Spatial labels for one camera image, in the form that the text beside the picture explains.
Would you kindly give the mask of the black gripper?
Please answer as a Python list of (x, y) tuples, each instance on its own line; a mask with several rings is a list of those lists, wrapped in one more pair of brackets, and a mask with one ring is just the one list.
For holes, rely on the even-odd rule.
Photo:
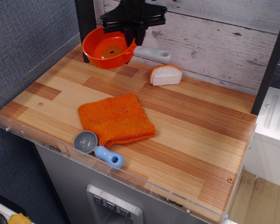
[(117, 7), (100, 16), (104, 33), (124, 32), (129, 48), (134, 39), (137, 46), (143, 44), (146, 29), (165, 24), (167, 8), (146, 3), (144, 0), (121, 0)]

